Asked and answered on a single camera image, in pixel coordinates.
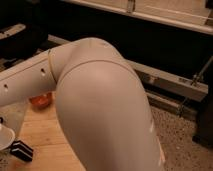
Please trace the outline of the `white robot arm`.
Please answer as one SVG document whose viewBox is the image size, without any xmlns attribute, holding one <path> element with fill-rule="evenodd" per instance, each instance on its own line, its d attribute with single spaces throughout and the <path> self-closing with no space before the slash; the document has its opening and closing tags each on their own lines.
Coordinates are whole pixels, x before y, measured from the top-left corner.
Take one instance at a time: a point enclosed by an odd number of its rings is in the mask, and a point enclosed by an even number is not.
<svg viewBox="0 0 213 171">
<path fill-rule="evenodd" d="M 0 106 L 50 91 L 86 171 L 165 171 L 145 89 L 113 45 L 83 38 L 0 72 Z"/>
</svg>

